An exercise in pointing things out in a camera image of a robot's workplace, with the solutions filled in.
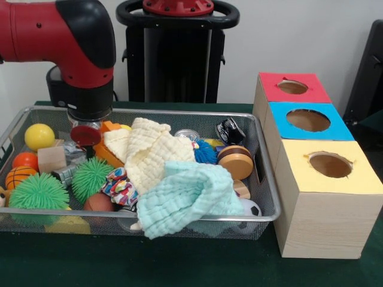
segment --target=white wall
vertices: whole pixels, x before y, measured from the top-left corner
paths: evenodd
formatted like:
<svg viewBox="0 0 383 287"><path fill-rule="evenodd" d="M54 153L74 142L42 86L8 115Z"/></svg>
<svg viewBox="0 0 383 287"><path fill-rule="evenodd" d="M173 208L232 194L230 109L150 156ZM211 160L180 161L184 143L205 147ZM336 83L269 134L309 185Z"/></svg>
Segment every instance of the white wall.
<svg viewBox="0 0 383 287"><path fill-rule="evenodd" d="M12 2L41 2L45 0ZM227 0L241 11L240 24L226 31L226 66L221 68L219 102L252 103L258 72L314 72L342 113L370 26L382 16L381 0ZM115 19L122 0L101 0L113 21L117 44L115 91L128 100L125 27ZM49 100L49 63L0 66L1 110L13 117L36 100Z"/></svg>

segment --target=light blue towel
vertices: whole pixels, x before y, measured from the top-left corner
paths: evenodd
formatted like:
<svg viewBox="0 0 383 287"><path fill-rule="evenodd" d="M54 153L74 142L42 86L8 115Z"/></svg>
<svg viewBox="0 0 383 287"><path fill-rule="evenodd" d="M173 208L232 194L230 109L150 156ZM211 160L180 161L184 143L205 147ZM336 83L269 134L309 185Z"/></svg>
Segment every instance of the light blue towel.
<svg viewBox="0 0 383 287"><path fill-rule="evenodd" d="M138 219L150 239L174 234L204 215L243 215L230 173L212 164L167 161L165 178L138 201Z"/></svg>

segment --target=orange block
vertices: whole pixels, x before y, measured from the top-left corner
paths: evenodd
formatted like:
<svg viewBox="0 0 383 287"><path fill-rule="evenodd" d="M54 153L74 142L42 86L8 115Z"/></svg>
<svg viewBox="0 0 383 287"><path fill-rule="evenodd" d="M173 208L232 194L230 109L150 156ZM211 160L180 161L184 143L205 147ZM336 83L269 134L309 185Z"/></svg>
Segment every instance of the orange block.
<svg viewBox="0 0 383 287"><path fill-rule="evenodd" d="M111 130L119 130L121 128L120 124L114 124L111 121L103 121L101 124L101 133L110 132ZM106 160L108 164L113 166L115 169L118 167L123 167L124 164L120 161L114 154L104 145L104 139L98 145L95 145L93 149L96 152L96 156L101 160Z"/></svg>

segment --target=metal wire basket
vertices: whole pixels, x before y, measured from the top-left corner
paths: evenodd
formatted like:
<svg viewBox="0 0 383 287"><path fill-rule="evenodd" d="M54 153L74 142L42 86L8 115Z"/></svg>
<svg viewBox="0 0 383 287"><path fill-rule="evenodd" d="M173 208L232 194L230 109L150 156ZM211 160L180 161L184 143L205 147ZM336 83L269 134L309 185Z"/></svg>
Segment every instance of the metal wire basket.
<svg viewBox="0 0 383 287"><path fill-rule="evenodd" d="M130 125L136 117L169 124L173 133L181 129L193 129L203 138L217 138L215 125L228 117L233 117L247 136L244 146L254 157L256 168L244 183L250 190L251 199L261 208L262 216L204 216L180 232L169 236L257 240L268 223L277 219L280 214L278 193L262 129L256 117L250 114L217 112L115 109L109 119L115 123ZM4 186L15 156L27 149L24 133L35 123L49 125L54 130L56 138L59 134L69 133L71 129L65 109L32 106L20 111L0 138L0 185ZM84 211L70 189L69 194L71 197L69 205L72 210L0 208L0 231L143 236L141 231L130 231L129 227L137 221L135 215L123 212ZM15 220L20 215L33 216L33 220L28 220L29 224L21 224ZM52 217L54 217L53 225L39 224Z"/></svg>

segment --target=cream towel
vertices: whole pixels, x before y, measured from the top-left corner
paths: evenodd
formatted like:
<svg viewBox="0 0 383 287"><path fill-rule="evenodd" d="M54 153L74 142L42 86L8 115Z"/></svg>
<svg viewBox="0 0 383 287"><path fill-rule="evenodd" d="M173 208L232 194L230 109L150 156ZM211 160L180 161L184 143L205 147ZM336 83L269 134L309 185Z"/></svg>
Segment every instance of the cream towel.
<svg viewBox="0 0 383 287"><path fill-rule="evenodd" d="M126 129L111 130L104 133L105 146L122 162L126 162L127 140L130 131Z"/></svg>
<svg viewBox="0 0 383 287"><path fill-rule="evenodd" d="M165 176L165 162L196 161L188 138L173 137L168 124L136 118L127 139L125 169L140 195Z"/></svg>

